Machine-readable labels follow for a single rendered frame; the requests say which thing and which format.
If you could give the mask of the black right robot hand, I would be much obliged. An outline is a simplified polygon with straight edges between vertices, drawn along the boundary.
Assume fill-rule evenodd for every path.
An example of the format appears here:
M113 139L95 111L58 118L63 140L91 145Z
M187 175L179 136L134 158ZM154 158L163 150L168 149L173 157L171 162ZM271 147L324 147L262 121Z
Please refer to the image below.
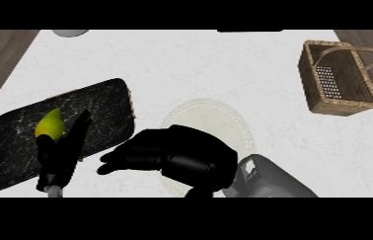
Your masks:
M212 198L227 189L237 169L237 152L209 133L172 124L144 129L100 157L97 174L117 170L159 171L190 186L187 198Z

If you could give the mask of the white oval placemat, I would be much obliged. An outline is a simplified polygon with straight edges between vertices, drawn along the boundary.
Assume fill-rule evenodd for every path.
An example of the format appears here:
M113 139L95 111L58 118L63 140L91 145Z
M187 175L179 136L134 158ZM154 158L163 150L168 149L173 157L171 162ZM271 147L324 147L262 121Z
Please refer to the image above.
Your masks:
M162 127L184 125L212 134L237 152L237 160L256 152L247 123L234 109L207 98L175 106L162 121Z

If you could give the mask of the grey round object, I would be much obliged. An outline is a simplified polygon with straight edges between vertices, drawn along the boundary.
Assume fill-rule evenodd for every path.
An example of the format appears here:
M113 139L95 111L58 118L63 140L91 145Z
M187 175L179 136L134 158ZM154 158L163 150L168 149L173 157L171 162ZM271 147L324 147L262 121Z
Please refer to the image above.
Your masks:
M88 30L53 30L54 34L61 38L73 38L88 32Z

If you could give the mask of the brown wicker basket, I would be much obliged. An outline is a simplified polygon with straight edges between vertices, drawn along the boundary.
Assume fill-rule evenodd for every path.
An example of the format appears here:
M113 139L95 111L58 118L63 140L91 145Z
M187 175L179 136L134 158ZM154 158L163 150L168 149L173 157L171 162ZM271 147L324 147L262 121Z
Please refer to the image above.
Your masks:
M373 47L347 42L306 40L299 59L299 73L309 111L347 117L373 110L373 79L358 52Z

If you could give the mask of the yellow-green mango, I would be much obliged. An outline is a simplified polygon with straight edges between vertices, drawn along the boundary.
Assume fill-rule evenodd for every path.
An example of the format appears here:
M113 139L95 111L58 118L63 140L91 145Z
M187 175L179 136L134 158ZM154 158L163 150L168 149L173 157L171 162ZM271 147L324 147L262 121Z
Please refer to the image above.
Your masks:
M41 118L35 126L35 137L42 134L53 140L58 140L63 133L63 121L60 109L54 108Z

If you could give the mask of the black marble cutting board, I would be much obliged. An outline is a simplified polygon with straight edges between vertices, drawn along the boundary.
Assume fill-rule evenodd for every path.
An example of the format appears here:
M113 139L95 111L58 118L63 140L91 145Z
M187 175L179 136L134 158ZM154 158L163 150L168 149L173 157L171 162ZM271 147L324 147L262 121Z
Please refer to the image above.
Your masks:
M82 158L120 144L134 133L131 95L120 78L95 83L0 115L0 191L39 174L35 126L53 109L60 109L63 133L69 132L82 111L89 111L91 125L81 150Z

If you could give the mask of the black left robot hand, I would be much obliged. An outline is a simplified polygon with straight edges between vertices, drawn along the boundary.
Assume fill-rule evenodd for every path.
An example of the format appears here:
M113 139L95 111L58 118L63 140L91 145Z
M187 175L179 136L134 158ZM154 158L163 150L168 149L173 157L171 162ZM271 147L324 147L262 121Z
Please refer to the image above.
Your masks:
M47 192L50 186L67 185L91 124L89 111L79 114L66 135L53 140L47 135L36 138L38 162L41 164L36 190Z

